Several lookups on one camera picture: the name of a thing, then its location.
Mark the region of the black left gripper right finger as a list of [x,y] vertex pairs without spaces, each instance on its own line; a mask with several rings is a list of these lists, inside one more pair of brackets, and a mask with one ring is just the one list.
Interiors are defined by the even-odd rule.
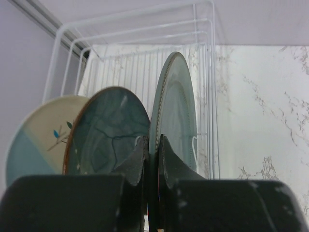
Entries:
[[177,156],[164,135],[160,137],[158,155],[161,228],[165,232],[202,231],[199,201],[206,192],[206,180]]

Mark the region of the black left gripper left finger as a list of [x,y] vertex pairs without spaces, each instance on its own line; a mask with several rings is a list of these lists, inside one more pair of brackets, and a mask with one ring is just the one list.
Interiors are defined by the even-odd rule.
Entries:
[[114,174],[125,180],[121,189],[120,205],[116,211],[115,232],[144,231],[147,201],[144,187],[144,167],[148,158],[148,138],[137,139],[133,152],[119,165]]

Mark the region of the dark teal glazed plate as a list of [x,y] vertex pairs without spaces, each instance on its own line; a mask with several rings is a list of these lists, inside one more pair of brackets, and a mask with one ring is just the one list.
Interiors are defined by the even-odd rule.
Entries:
[[124,87],[108,87],[84,105],[70,131],[63,174],[107,174],[147,135],[148,114],[139,98]]

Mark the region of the grey-green ribbed plate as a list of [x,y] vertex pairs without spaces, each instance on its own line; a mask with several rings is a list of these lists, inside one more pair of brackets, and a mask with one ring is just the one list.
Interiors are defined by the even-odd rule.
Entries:
[[148,219],[152,232],[159,228],[158,148],[160,136],[167,136],[173,151],[189,168],[196,170],[197,122],[189,68],[180,52],[172,52],[162,68],[149,127]]

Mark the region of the cream and blue leaf plate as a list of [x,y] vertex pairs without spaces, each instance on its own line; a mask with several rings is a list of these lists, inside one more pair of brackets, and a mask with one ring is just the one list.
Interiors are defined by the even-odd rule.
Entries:
[[67,95],[43,104],[21,124],[7,152],[5,183],[28,175],[62,174],[66,143],[88,98]]

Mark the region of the aluminium frame rail left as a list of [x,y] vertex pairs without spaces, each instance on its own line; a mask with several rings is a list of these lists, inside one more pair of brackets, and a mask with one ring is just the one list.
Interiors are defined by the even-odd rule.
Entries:
[[[46,32],[56,37],[56,32],[62,26],[62,23],[40,2],[40,0],[9,0],[9,2]],[[61,42],[69,49],[74,39],[77,39],[75,34],[71,31],[67,31],[62,36]],[[80,57],[84,48],[86,48],[85,44],[78,42],[73,49],[73,53]],[[84,53],[83,60],[88,59],[89,53],[89,51]]]

